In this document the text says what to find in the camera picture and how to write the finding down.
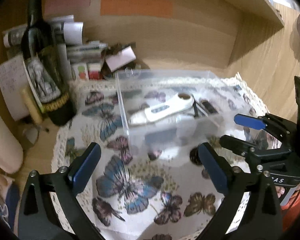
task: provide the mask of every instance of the dark glass bottle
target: dark glass bottle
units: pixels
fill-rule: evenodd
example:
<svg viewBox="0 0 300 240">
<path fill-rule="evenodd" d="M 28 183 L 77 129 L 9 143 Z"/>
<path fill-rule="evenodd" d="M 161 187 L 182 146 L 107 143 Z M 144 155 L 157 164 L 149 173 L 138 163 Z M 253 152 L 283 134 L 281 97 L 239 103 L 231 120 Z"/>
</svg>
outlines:
<svg viewBox="0 0 300 240">
<path fill-rule="evenodd" d="M 74 117 L 69 90 L 59 72 L 59 61 L 51 28 L 42 18 L 41 0 L 29 0 L 28 28 L 21 49 L 34 97 L 55 125 L 65 125 Z"/>
</svg>

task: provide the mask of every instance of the clear plastic container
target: clear plastic container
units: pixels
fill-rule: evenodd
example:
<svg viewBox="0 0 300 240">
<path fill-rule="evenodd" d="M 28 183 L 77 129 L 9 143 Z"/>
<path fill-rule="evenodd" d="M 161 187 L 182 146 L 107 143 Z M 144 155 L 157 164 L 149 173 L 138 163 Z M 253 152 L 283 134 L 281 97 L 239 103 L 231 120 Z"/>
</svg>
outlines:
<svg viewBox="0 0 300 240">
<path fill-rule="evenodd" d="M 198 145 L 207 137 L 220 137 L 238 128 L 233 121 L 236 114 L 249 114 L 250 109 L 233 88 L 210 71 L 119 71 L 116 85 L 123 129 L 133 155 Z M 135 112 L 164 103 L 177 93 L 193 95 L 194 106 L 154 123 L 129 123 Z"/>
</svg>

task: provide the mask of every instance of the white thermometer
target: white thermometer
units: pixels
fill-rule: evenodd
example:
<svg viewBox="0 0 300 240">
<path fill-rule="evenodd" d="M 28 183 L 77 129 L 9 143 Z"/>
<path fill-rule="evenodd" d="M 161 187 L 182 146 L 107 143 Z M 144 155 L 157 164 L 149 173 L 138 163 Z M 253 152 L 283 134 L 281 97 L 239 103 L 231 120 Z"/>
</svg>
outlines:
<svg viewBox="0 0 300 240">
<path fill-rule="evenodd" d="M 156 122 L 168 115 L 185 111 L 192 107 L 193 95 L 178 93 L 165 103 L 148 107 L 133 114 L 129 119 L 130 125 L 142 125 Z"/>
</svg>

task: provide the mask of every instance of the black cable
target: black cable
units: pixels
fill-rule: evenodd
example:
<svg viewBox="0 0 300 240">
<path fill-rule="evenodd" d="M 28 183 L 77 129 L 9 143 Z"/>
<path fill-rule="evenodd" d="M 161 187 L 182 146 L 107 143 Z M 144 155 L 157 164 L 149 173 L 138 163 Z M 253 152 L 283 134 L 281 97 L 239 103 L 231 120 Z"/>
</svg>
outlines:
<svg viewBox="0 0 300 240">
<path fill-rule="evenodd" d="M 295 201 L 296 201 L 297 198 L 299 197 L 299 194 L 300 194 L 300 189 L 299 189 L 299 191 L 298 191 L 296 197 L 294 198 L 294 200 L 292 201 L 292 203 L 290 204 L 290 206 L 288 207 L 287 211 L 284 213 L 283 216 L 285 216 L 285 215 L 289 212 L 290 208 L 293 206 L 293 204 L 295 203 Z"/>
</svg>

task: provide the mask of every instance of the bottle neck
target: bottle neck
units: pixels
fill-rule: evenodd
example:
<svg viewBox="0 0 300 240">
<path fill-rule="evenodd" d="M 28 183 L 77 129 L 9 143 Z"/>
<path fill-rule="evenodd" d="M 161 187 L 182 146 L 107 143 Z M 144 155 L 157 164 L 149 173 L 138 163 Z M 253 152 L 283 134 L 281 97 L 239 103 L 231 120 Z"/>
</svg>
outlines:
<svg viewBox="0 0 300 240">
<path fill-rule="evenodd" d="M 34 25 L 42 20 L 41 0 L 29 0 L 28 4 L 28 26 Z"/>
</svg>

